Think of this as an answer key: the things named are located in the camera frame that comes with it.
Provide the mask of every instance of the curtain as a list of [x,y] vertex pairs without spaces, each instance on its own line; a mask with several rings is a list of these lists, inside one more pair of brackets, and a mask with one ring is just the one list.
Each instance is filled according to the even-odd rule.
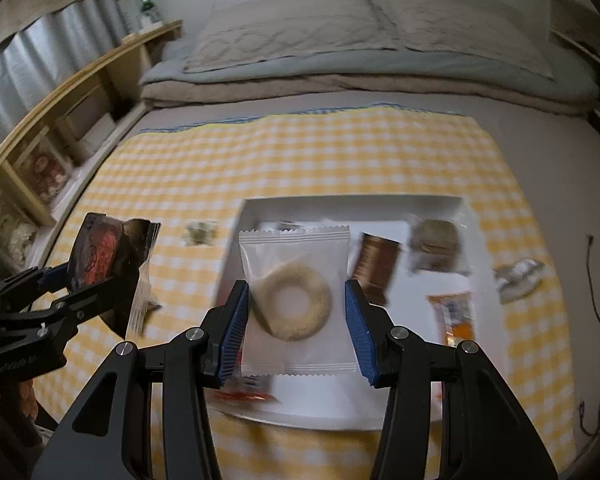
[[45,14],[0,50],[0,143],[60,83],[119,46],[116,0],[81,0]]

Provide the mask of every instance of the quilted pillow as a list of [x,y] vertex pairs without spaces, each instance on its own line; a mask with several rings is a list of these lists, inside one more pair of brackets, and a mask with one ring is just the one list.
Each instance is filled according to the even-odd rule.
[[402,46],[474,54],[553,77],[531,40],[493,12],[447,0],[374,1],[395,23]]
[[184,70],[367,48],[396,48],[369,0],[257,0],[214,12]]

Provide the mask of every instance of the yellow checkered tablecloth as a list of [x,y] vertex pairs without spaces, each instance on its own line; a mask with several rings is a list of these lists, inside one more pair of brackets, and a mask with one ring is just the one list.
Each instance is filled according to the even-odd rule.
[[[508,382],[557,468],[564,468],[574,456],[573,378],[560,283],[515,178],[472,118],[375,105],[141,134],[102,165],[62,229],[49,264],[67,261],[89,211],[162,222],[151,281],[164,307],[136,342],[163,343],[199,324],[213,306],[243,199],[365,193],[463,196],[495,265],[524,256],[547,263],[538,290],[504,306]],[[184,246],[181,235],[192,219],[219,223],[215,246]],[[80,327],[67,345],[67,365],[36,380],[36,395],[52,416],[64,415],[118,341],[99,318]],[[154,467],[160,471],[159,389],[154,401]],[[290,430],[215,412],[210,420],[225,479],[366,479],[378,442],[376,432]],[[427,469],[433,476],[434,437]]]

